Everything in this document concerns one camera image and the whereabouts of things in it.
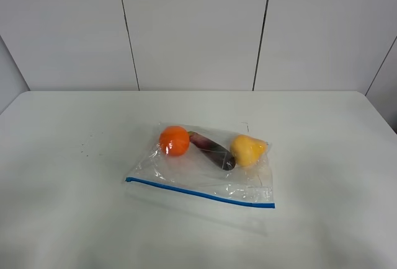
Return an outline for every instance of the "toy vegetable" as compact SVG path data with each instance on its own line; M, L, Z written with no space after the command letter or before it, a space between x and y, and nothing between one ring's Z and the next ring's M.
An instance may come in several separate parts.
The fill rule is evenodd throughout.
M243 167L255 164L266 149L266 142L243 134L235 137L230 146L237 164Z
M194 131L190 131L189 136L190 142L219 168L226 171L234 169L236 161L229 150Z

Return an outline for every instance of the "blue zipper seal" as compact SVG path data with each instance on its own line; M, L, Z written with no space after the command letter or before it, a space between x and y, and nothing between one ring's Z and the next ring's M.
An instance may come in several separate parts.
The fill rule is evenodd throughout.
M221 198L219 196L209 195L207 193L200 193L200 192L196 192L194 190L187 190L185 188L180 188L180 187L172 187L170 185L152 182L149 180L143 180L143 179L139 179L139 178L135 178L135 177L127 177L125 179L125 181L126 182L140 182L143 184L151 185L152 187L163 188L165 190L173 190L175 192L186 193L188 195L193 195L193 196L201 196L202 198L215 200L215 201L219 201L219 202L224 202L224 203L229 203L229 204L234 204L234 205L255 207L255 208L273 208L273 209L275 208L274 203L250 203L250 202L230 200L230 199L226 199L226 198Z

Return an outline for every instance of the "white wall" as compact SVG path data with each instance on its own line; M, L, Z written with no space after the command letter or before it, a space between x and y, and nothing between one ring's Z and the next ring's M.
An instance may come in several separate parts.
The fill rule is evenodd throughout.
M135 90L121 0L0 0L0 34L32 90Z
M397 43L385 59L367 94L380 115L397 131Z
M28 87L0 37L0 113Z
M144 90L252 90L266 0L124 0Z
M255 90L365 93L396 33L396 0L269 0Z

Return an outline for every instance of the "ziplock bag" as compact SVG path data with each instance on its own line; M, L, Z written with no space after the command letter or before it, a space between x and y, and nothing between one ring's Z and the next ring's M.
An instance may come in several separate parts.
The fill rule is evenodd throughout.
M264 147L262 154L255 152L257 143ZM275 208L269 147L230 131L160 124L150 149L125 181L236 205Z

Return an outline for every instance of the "table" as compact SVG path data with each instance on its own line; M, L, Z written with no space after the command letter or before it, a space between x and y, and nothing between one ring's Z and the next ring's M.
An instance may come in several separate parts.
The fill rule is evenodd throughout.
M276 209L123 183L158 122L272 143ZM358 92L26 92L0 268L396 268L397 136Z

